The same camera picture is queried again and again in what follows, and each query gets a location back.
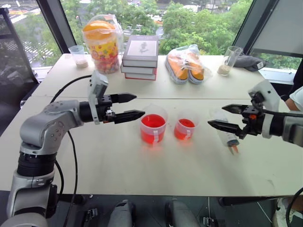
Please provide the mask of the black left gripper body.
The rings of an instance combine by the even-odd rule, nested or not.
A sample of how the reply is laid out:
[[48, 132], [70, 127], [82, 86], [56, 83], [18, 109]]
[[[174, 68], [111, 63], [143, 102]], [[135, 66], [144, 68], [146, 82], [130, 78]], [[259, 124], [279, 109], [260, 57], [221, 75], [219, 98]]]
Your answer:
[[111, 107], [113, 103], [116, 103], [116, 94], [103, 95], [102, 97], [98, 97], [97, 101], [96, 110], [98, 120], [103, 123], [114, 122], [116, 114]]

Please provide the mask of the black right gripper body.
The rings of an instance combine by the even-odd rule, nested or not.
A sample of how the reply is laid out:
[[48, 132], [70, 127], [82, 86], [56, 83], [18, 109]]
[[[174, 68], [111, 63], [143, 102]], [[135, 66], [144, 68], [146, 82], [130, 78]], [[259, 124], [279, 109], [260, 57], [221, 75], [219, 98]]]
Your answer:
[[240, 139], [244, 139], [246, 135], [257, 136], [262, 133], [262, 126], [265, 115], [252, 105], [246, 105], [241, 112], [242, 122], [245, 124], [241, 133], [238, 135]]

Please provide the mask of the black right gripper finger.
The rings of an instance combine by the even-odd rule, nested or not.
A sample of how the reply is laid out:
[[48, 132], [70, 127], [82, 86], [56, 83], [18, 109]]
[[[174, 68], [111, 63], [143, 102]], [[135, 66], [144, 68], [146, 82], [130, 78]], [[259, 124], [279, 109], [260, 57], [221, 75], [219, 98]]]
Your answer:
[[232, 114], [242, 114], [244, 111], [244, 105], [230, 104], [222, 107], [223, 110], [228, 111]]
[[244, 139], [247, 135], [247, 133], [237, 124], [232, 124], [220, 120], [210, 120], [208, 121], [208, 124], [217, 130], [234, 134], [240, 139]]

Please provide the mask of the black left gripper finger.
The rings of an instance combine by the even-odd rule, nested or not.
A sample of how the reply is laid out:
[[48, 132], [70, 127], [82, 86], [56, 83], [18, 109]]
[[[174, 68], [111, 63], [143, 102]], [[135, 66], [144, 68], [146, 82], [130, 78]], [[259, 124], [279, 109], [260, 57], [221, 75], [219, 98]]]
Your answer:
[[145, 114], [145, 111], [139, 111], [139, 110], [131, 110], [131, 111], [125, 111], [123, 113], [118, 113], [114, 117], [114, 123], [124, 123], [124, 122], [131, 122], [135, 121], [137, 119], [140, 119]]
[[120, 93], [111, 95], [112, 103], [127, 103], [133, 99], [136, 99], [137, 96], [130, 93]]

